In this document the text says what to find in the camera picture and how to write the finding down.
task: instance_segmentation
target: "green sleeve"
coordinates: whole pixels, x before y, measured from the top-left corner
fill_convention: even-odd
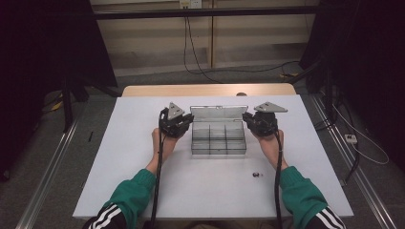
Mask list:
[[[139,215],[148,206],[150,194],[155,186],[155,175],[148,170],[140,170],[132,179],[122,181],[105,206],[116,204],[125,216],[127,228],[137,225]]]
[[[317,213],[328,206],[321,191],[293,166],[282,171],[280,186],[283,203],[292,213],[296,229],[304,229]]]

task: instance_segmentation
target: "gray carpet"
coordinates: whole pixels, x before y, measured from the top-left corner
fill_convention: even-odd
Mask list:
[[[257,71],[268,68],[271,66],[241,67],[236,68],[236,70]],[[286,73],[298,73],[300,68],[296,64],[289,64],[284,67],[284,71]],[[278,76],[281,72],[282,70],[279,68],[275,71],[262,73],[217,72],[209,73],[208,76],[223,83],[275,83],[283,81]],[[203,75],[187,72],[125,76],[118,78],[117,81],[119,91],[122,91],[127,85],[213,83]],[[314,108],[311,95],[308,95],[305,90],[304,81],[299,82],[294,87],[297,93],[302,96],[312,122],[321,121],[322,118]],[[71,145],[62,160],[33,228],[81,228],[83,224],[83,220],[74,219],[72,214],[116,101],[97,90],[89,89],[88,91],[91,94],[90,100],[86,103],[85,111],[78,122]],[[367,127],[363,126],[354,109],[351,111],[356,127],[366,133]],[[44,114],[24,154],[11,168],[11,180],[0,183],[0,228],[15,228],[17,225],[59,143],[63,125],[62,109]],[[346,128],[341,120],[338,120],[336,125],[341,130]],[[318,134],[335,173],[339,178],[344,178],[349,169],[330,134],[328,131],[321,131]],[[359,139],[359,142],[362,152],[383,159],[371,143],[362,138]],[[388,165],[376,165],[363,158],[360,167],[386,204],[397,228],[405,228],[405,219],[403,218],[405,216],[404,173],[391,162]],[[381,228],[354,179],[351,179],[348,185],[344,187],[344,191],[354,211],[354,217],[344,219],[348,228]]]

